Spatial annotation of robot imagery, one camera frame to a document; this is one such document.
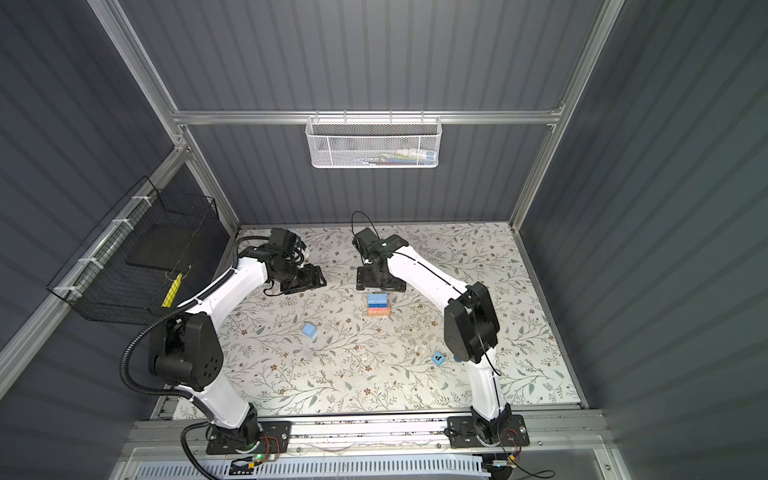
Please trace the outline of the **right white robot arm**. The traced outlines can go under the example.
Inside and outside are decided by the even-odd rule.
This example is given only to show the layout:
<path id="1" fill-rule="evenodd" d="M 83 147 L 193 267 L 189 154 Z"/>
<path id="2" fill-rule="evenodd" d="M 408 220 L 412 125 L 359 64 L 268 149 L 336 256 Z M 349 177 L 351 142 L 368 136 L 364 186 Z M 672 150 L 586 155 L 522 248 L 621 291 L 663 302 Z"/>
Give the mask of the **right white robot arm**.
<path id="1" fill-rule="evenodd" d="M 489 444 L 504 430 L 512 411 L 497 368 L 500 323 L 485 284 L 460 281 L 420 255 L 398 235 L 380 237 L 371 228 L 353 235 L 363 265 L 357 288 L 403 292 L 410 286 L 443 313 L 444 343 L 466 366 L 475 432 Z"/>

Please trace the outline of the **light blue rectangular block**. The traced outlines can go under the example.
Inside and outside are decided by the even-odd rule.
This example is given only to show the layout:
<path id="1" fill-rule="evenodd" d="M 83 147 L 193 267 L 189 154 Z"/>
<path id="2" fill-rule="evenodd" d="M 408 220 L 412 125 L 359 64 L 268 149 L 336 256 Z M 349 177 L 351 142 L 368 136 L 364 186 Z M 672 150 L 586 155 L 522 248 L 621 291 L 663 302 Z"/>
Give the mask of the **light blue rectangular block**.
<path id="1" fill-rule="evenodd" d="M 387 293 L 370 293 L 367 295 L 369 308 L 388 308 L 389 296 Z"/>

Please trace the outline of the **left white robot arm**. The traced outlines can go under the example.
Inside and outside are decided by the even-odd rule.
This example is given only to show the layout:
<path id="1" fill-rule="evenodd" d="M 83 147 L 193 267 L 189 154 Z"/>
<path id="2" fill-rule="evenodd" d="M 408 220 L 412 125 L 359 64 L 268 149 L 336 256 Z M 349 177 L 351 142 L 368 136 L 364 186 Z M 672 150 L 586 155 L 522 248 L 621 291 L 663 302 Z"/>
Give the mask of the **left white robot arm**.
<path id="1" fill-rule="evenodd" d="M 327 284 L 320 267 L 306 261 L 306 245 L 297 234 L 274 228 L 266 237 L 245 239 L 260 243 L 234 251 L 222 275 L 149 334 L 149 372 L 226 430 L 241 429 L 254 408 L 223 372 L 224 321 L 263 286 L 277 285 L 281 295 L 292 295 Z"/>

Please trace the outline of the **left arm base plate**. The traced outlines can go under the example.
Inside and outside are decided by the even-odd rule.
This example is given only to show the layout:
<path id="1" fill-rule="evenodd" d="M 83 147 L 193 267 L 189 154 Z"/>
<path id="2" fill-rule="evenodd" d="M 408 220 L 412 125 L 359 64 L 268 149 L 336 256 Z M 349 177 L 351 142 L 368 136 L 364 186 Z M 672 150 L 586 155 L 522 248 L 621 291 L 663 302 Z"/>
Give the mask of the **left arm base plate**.
<path id="1" fill-rule="evenodd" d="M 206 431 L 206 453 L 208 455 L 228 454 L 270 454 L 287 451 L 293 424 L 288 421 L 257 421 L 245 423 L 239 429 L 224 429 L 212 425 Z"/>

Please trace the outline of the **light blue cube block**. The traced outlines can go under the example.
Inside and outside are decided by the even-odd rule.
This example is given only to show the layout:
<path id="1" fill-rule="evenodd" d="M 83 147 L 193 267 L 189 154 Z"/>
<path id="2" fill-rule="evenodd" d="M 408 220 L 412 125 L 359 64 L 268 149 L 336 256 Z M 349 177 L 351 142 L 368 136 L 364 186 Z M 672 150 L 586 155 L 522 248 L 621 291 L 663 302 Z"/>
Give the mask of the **light blue cube block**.
<path id="1" fill-rule="evenodd" d="M 317 326 L 311 323 L 305 324 L 304 327 L 302 328 L 302 333 L 310 339 L 314 339 L 317 335 L 317 332 L 318 332 Z"/>

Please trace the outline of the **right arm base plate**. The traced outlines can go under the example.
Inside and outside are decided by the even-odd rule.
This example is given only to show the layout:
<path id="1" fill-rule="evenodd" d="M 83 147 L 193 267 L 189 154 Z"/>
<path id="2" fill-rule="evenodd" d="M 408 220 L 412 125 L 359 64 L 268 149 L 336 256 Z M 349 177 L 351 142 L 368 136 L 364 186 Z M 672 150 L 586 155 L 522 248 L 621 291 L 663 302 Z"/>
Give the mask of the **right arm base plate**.
<path id="1" fill-rule="evenodd" d="M 510 415 L 488 423 L 472 416 L 452 416 L 447 419 L 443 434 L 455 449 L 498 447 L 517 449 L 528 447 L 530 438 L 524 418 Z"/>

